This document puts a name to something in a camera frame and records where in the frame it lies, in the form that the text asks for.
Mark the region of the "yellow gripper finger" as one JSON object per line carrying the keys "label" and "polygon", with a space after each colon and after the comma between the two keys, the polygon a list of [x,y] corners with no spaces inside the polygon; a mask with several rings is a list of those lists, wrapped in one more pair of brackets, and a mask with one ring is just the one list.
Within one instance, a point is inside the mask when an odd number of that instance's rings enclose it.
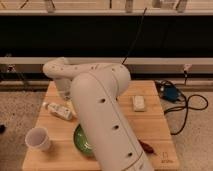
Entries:
{"label": "yellow gripper finger", "polygon": [[71,110],[71,112],[73,113],[73,115],[76,115],[76,112],[75,112],[75,110],[74,110],[72,101],[67,101],[66,104],[67,104],[68,108]]}

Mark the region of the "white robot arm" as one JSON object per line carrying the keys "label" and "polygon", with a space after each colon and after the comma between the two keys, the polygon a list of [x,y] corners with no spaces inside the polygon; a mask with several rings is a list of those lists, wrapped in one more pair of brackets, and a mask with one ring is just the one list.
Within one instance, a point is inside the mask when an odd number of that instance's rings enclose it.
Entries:
{"label": "white robot arm", "polygon": [[102,171],[154,171],[117,101],[131,81],[123,64],[72,65],[60,57],[45,63],[43,72],[71,99]]}

